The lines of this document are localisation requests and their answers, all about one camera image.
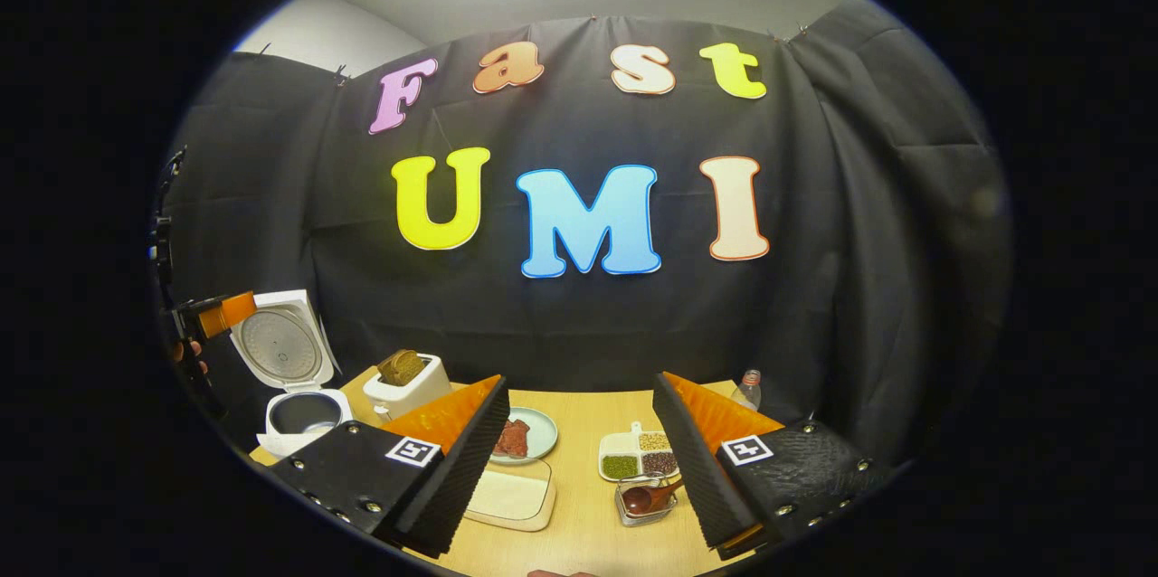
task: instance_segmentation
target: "black curtain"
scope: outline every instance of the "black curtain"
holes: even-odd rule
[[[543,76],[475,93],[483,54],[516,41],[538,46]],[[720,42],[758,59],[749,78],[768,87],[764,98],[720,90],[698,56]],[[666,51],[676,88],[620,92],[608,54],[622,44]],[[382,75],[431,57],[439,70],[405,123],[371,136]],[[167,204],[175,292],[308,288],[344,372],[336,382],[400,348],[441,356],[452,380],[503,373],[525,389],[645,389],[662,370],[711,381],[756,367],[762,411],[813,415],[895,462],[967,393],[1004,308],[1009,216],[983,120],[938,58],[867,0],[790,43],[633,17],[534,23],[340,87],[329,72],[234,54],[177,143],[189,153]],[[409,244],[393,165],[437,160],[428,209],[445,221],[455,207],[446,155],[475,146],[491,151],[475,236],[448,251]],[[718,155],[761,165],[769,255],[709,255],[716,203],[698,166]],[[529,221],[515,178],[562,169],[589,205],[624,163],[658,173],[660,270],[582,275],[560,247],[566,273],[523,277]],[[599,256],[607,249],[604,240]],[[225,400],[259,411],[267,395],[228,342],[211,351]],[[233,429],[248,447],[257,428],[244,428]]]

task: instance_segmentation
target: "wooden table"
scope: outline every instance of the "wooden table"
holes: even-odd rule
[[[378,417],[361,392],[373,371],[374,367],[367,368],[342,392],[350,399],[357,419],[376,425]],[[730,395],[735,384],[726,380],[705,387]],[[550,416],[559,429],[558,441],[542,458],[551,466],[558,489],[551,521],[538,532],[515,532],[463,519],[450,552],[433,563],[476,577],[523,577],[536,569],[562,575],[584,571],[599,577],[680,577],[708,572],[750,556],[749,552],[720,561],[709,550],[682,488],[676,491],[677,506],[664,520],[630,528],[620,523],[611,499],[615,484],[596,472],[599,440],[611,432],[630,431],[633,421],[640,422],[644,430],[662,430],[651,401],[651,390],[511,389],[512,407],[536,409]],[[277,461],[259,446],[250,457],[265,466]],[[417,553],[410,554],[430,561]]]

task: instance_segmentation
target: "light blue plate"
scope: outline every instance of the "light blue plate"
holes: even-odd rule
[[[519,465],[532,462],[555,447],[555,441],[559,438],[559,429],[555,426],[551,417],[538,410],[530,408],[511,408],[510,421],[522,419],[530,426],[527,431],[527,457],[525,458],[500,458],[491,455],[491,461],[496,463]]]

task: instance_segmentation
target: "blue letter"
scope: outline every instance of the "blue letter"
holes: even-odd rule
[[[556,233],[582,273],[595,264],[608,233],[611,248],[603,257],[603,271],[636,275],[658,270],[647,203],[655,178],[654,168],[648,166],[616,166],[607,173],[588,209],[560,170],[532,170],[520,176],[514,185],[527,193],[530,207],[530,258],[522,264],[523,276],[563,276],[567,264],[555,255]]]

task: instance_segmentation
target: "spoon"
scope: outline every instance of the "spoon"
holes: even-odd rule
[[[683,485],[683,479],[667,487],[632,487],[623,492],[623,506],[631,516],[645,516],[667,505],[672,491]]]

